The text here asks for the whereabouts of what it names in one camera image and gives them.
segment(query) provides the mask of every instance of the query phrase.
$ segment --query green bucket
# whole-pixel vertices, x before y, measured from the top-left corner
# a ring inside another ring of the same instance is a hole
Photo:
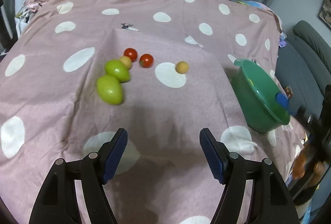
[[[280,92],[273,79],[250,60],[235,60],[240,69],[231,85],[247,124],[258,132],[268,132],[290,122],[289,113],[275,100]]]

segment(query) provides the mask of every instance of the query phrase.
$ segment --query white wall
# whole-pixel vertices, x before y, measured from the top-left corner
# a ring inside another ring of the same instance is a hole
[[[285,32],[305,20],[331,46],[331,30],[318,17],[322,3],[323,0],[273,0],[269,7],[280,16]]]

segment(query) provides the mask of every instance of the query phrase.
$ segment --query yellow ball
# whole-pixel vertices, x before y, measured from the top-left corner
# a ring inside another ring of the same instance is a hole
[[[131,68],[131,59],[127,56],[121,56],[119,58],[120,62],[122,62],[125,67],[129,70]]]
[[[178,62],[177,65],[176,65],[176,72],[177,73],[181,73],[181,74],[187,73],[188,69],[189,69],[189,65],[185,61]]]

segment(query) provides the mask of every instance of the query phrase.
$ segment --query screw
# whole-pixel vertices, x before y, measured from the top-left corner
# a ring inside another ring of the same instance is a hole
[[[61,165],[63,163],[63,159],[57,159],[56,161],[55,161],[55,164],[56,165]]]
[[[272,161],[271,161],[271,159],[266,158],[266,159],[264,159],[264,163],[267,165],[271,165]]]
[[[90,154],[88,155],[88,157],[89,157],[90,159],[95,159],[97,156],[98,156],[98,153],[97,153],[97,152],[92,152],[92,153],[90,153]]]
[[[233,159],[237,159],[239,157],[239,155],[236,152],[231,152],[229,156]]]

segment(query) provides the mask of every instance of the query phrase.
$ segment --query cherry tomato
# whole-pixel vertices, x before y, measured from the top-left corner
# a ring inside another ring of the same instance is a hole
[[[144,54],[140,57],[139,64],[144,68],[150,68],[153,65],[154,58],[150,54]]]
[[[124,50],[124,56],[129,57],[132,61],[135,61],[137,59],[138,53],[133,48],[127,48]]]

